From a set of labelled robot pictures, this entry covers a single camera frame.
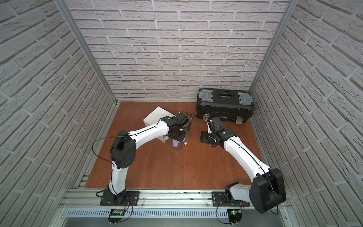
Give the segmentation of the purple earphone case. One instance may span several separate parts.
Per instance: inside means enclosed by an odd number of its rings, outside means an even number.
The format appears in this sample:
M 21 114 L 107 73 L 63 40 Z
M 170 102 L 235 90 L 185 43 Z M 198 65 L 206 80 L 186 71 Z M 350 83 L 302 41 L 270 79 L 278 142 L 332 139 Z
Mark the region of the purple earphone case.
M 179 146 L 179 141 L 177 141 L 177 140 L 172 140 L 172 145 L 175 147 L 175 148 L 177 148 L 178 146 Z

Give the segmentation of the white drawer cabinet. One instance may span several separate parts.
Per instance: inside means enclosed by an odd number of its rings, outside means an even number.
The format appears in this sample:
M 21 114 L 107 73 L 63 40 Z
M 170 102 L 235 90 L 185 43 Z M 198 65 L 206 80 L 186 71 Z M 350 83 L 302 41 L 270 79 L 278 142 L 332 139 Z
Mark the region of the white drawer cabinet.
M 163 143 L 169 139 L 167 136 L 169 127 L 167 126 L 167 123 L 161 120 L 164 117 L 171 118 L 174 117 L 174 114 L 162 109 L 161 107 L 157 107 L 143 119 L 145 126 L 150 128 L 150 130 L 147 130 L 145 134 L 150 138 L 157 138 Z

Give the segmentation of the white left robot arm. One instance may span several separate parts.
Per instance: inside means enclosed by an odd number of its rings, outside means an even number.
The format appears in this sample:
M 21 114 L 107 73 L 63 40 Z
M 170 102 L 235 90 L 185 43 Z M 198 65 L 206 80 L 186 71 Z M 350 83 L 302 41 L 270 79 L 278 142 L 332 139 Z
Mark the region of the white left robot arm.
M 112 170 L 107 189 L 111 195 L 124 193 L 128 169 L 136 160 L 138 148 L 161 136 L 183 142 L 188 121 L 188 115 L 179 113 L 177 116 L 164 116 L 156 123 L 136 131 L 120 131 L 110 148 Z

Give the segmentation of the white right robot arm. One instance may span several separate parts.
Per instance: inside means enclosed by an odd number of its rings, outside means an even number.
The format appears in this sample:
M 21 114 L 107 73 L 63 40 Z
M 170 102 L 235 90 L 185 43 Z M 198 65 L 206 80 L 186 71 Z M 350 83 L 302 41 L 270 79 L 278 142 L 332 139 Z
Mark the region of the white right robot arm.
M 251 203 L 259 213 L 278 208 L 278 205 L 286 201 L 283 173 L 258 159 L 244 145 L 237 133 L 224 128 L 219 117 L 208 120 L 208 130 L 201 132 L 200 142 L 213 147 L 221 146 L 249 176 L 250 186 L 235 183 L 226 188 L 229 198 Z

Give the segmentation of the steel claw hammer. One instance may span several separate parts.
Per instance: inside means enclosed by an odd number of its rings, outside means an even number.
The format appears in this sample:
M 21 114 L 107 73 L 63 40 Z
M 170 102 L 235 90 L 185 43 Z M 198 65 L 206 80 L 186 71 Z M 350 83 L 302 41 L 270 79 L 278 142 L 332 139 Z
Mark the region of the steel claw hammer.
M 197 116 L 197 114 L 196 114 L 196 113 L 191 113 L 191 114 L 189 114 L 190 119 L 189 119 L 189 125 L 188 125 L 188 127 L 187 127 L 187 131 L 190 131 L 191 126 L 192 126 L 192 120 L 193 120 L 193 118 L 194 118 L 195 116 Z

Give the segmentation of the black plastic toolbox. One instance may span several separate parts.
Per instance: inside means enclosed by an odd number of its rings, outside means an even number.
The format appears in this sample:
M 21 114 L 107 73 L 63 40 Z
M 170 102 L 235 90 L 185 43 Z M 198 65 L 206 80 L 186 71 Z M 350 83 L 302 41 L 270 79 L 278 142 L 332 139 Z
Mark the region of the black plastic toolbox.
M 238 90 L 201 88 L 197 95 L 196 112 L 207 121 L 219 117 L 221 121 L 242 124 L 253 116 L 251 95 Z

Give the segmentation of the right controller board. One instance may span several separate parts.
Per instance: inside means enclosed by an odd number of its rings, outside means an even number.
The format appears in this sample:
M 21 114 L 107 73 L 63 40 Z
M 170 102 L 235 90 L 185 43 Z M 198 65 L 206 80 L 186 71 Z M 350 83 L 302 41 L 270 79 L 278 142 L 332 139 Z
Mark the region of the right controller board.
M 234 225 L 234 224 L 238 225 L 238 223 L 242 219 L 242 211 L 241 210 L 228 209 L 227 214 L 228 214 L 228 220 L 231 223 L 231 225 Z

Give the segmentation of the controller board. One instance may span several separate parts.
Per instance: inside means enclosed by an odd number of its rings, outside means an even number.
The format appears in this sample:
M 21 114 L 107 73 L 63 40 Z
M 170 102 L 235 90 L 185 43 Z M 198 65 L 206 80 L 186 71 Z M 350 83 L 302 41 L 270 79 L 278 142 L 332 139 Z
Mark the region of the controller board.
M 228 220 L 231 223 L 231 225 L 234 225 L 234 224 L 238 225 L 238 223 L 242 219 L 242 211 L 241 210 L 228 209 L 227 214 L 228 214 Z
M 129 217 L 129 211 L 124 209 L 111 209 L 108 220 L 111 224 L 117 224 L 127 220 Z

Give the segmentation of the left controller board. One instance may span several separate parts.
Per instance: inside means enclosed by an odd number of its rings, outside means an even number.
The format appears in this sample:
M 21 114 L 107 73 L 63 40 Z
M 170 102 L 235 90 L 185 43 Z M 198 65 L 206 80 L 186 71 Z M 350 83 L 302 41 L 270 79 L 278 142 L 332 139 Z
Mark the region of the left controller board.
M 129 217 L 129 211 L 124 209 L 111 209 L 108 220 L 111 224 L 117 224 L 127 220 Z

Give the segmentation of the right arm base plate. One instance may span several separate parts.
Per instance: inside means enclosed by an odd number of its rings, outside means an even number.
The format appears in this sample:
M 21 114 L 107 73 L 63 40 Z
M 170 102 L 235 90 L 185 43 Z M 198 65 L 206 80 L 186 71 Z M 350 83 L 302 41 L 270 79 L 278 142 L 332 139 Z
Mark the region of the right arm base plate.
M 250 207 L 250 203 L 246 201 L 239 201 L 232 198 L 231 194 L 223 191 L 214 191 L 211 193 L 213 206 L 232 206 L 232 207 Z

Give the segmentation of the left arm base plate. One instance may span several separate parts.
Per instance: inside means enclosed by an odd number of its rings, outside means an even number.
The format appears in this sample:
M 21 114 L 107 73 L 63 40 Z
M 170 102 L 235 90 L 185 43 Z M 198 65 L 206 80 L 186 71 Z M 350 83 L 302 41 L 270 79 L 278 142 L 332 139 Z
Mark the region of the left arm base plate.
M 140 191 L 124 191 L 119 195 L 114 195 L 107 190 L 103 193 L 100 200 L 100 206 L 126 206 L 128 203 L 137 206 Z

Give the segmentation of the aluminium frame rail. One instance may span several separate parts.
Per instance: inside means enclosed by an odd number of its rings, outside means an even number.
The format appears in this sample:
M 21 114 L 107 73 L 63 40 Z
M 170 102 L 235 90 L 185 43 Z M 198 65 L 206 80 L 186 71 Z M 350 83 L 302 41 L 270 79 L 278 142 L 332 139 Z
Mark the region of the aluminium frame rail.
M 113 202 L 102 201 L 96 193 L 100 189 L 69 189 L 61 199 L 59 208 L 124 208 Z M 220 208 L 239 209 L 244 202 L 223 203 L 223 190 L 157 190 L 157 189 L 130 189 L 127 196 L 134 209 L 212 209 L 221 204 Z

